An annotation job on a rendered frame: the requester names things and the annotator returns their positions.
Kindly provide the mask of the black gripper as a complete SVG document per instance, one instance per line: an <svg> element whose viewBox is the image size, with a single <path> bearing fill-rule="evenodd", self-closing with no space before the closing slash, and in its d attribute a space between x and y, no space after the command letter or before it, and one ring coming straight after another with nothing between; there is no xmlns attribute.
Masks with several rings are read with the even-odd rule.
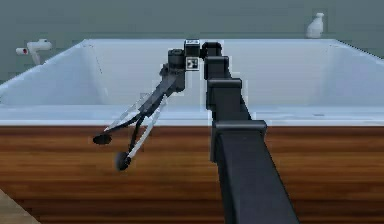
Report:
<svg viewBox="0 0 384 224"><path fill-rule="evenodd" d="M137 109L139 102L131 105L125 110L118 119L113 121L101 133L93 137L93 142L97 145L106 145L112 141L111 133L135 123L135 129L131 136L130 145L127 152L119 152L116 156L116 168L123 171L128 168L133 157L140 149L152 128L160 117L163 107L166 105L167 97L173 93L182 92L185 89L185 55L182 49L172 49L168 51L168 62L163 65L159 74L162 77L152 94ZM140 126L148 118L149 123L138 138Z"/></svg>

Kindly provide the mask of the white bathtub with wooden panel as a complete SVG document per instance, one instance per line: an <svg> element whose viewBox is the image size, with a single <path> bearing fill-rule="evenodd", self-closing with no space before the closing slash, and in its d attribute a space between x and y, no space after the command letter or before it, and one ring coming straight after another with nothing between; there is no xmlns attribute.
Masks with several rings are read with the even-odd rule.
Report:
<svg viewBox="0 0 384 224"><path fill-rule="evenodd" d="M300 223L384 224L384 59L336 40L207 42L221 44L251 118L267 123ZM127 169L115 161L131 128L93 142L181 46L84 40L0 84L0 190L40 224L225 224L203 65Z"/></svg>

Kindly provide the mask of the white bathtub faucet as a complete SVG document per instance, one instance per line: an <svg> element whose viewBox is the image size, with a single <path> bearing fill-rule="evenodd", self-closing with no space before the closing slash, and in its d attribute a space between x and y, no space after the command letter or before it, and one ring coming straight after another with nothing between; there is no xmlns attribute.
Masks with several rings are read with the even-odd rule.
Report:
<svg viewBox="0 0 384 224"><path fill-rule="evenodd" d="M40 51L48 51L52 49L52 43L48 39L39 39L38 41L31 41L26 44L25 47L19 47L15 49L17 55L30 54L33 62L36 65L41 64Z"/></svg>

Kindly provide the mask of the white bottle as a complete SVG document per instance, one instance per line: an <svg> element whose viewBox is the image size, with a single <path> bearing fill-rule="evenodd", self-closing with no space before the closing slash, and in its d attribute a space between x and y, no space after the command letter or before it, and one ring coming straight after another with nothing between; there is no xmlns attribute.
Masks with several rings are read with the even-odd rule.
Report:
<svg viewBox="0 0 384 224"><path fill-rule="evenodd" d="M307 30L306 30L307 38L318 39L322 36L322 33L324 31L323 17L324 17L324 14L321 12L315 15L315 18L307 27Z"/></svg>

